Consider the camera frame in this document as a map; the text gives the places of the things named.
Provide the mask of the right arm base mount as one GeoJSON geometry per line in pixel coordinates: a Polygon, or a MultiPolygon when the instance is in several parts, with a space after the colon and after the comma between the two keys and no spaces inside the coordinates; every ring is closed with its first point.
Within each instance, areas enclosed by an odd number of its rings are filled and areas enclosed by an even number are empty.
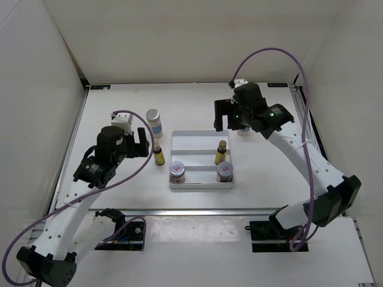
{"type": "Polygon", "coordinates": [[[253,253],[292,252],[290,243],[302,228],[301,225],[284,230],[279,229],[268,216],[252,219],[244,227],[249,232],[253,253]]]}

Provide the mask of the short red-logo jar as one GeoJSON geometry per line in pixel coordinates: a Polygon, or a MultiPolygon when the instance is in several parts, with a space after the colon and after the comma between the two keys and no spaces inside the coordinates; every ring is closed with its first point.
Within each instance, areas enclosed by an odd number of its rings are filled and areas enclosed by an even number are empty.
{"type": "Polygon", "coordinates": [[[222,161],[217,166],[216,181],[218,183],[233,182],[233,166],[228,161],[222,161]]]}
{"type": "Polygon", "coordinates": [[[173,161],[169,166],[169,180],[171,183],[185,183],[186,174],[185,174],[185,165],[181,161],[173,161]]]}

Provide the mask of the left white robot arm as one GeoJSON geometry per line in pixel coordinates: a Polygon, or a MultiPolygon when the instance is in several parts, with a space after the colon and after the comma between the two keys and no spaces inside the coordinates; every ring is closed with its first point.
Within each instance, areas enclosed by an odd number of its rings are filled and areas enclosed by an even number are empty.
{"type": "Polygon", "coordinates": [[[126,158],[149,159],[152,151],[143,127],[137,129],[139,141],[127,125],[106,126],[97,136],[96,145],[84,154],[73,175],[73,185],[66,202],[48,214],[45,230],[30,247],[22,247],[17,260],[27,274],[50,286],[68,286],[80,261],[92,250],[123,237],[131,220],[116,209],[96,212],[93,223],[83,231],[78,228],[88,209],[126,158]]]}

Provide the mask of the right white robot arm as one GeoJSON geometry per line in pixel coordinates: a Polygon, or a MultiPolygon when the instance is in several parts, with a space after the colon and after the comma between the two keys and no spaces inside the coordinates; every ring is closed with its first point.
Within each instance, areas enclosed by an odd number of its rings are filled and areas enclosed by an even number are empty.
{"type": "Polygon", "coordinates": [[[269,233],[276,239],[308,224],[325,227],[350,208],[361,187],[355,175],[346,176],[332,166],[302,136],[302,129],[281,104],[267,105],[260,87],[246,83],[233,91],[230,99],[214,102],[214,128],[223,130],[223,116],[228,129],[249,127],[277,147],[309,184],[310,196],[291,206],[284,206],[269,217],[269,233]]]}

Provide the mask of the tall white spice jar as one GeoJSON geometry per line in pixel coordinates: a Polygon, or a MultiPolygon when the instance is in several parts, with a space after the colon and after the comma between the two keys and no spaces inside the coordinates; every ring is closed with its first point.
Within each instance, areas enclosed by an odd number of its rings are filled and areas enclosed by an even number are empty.
{"type": "Polygon", "coordinates": [[[245,137],[245,136],[248,136],[250,134],[250,131],[251,131],[251,128],[246,127],[244,129],[237,130],[236,132],[237,132],[237,135],[245,137]]]}
{"type": "Polygon", "coordinates": [[[148,125],[151,127],[154,138],[160,139],[163,136],[163,129],[159,111],[156,109],[149,109],[145,116],[148,125]]]}

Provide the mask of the yellow label bottle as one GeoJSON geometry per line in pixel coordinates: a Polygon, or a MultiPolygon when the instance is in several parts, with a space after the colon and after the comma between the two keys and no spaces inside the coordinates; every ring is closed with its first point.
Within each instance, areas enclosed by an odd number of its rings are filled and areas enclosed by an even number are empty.
{"type": "Polygon", "coordinates": [[[153,157],[156,165],[161,166],[165,164],[165,157],[163,155],[162,148],[158,141],[154,142],[153,157]]]}
{"type": "Polygon", "coordinates": [[[219,165],[226,160],[227,142],[224,140],[219,141],[217,152],[215,155],[215,164],[219,165]]]}

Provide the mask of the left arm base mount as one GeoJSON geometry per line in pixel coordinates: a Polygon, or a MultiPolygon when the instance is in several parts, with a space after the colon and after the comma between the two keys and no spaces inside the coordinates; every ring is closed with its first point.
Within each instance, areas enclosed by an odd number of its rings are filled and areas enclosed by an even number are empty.
{"type": "Polygon", "coordinates": [[[143,251],[147,222],[143,216],[124,219],[115,228],[117,234],[95,247],[97,251],[143,251]]]}

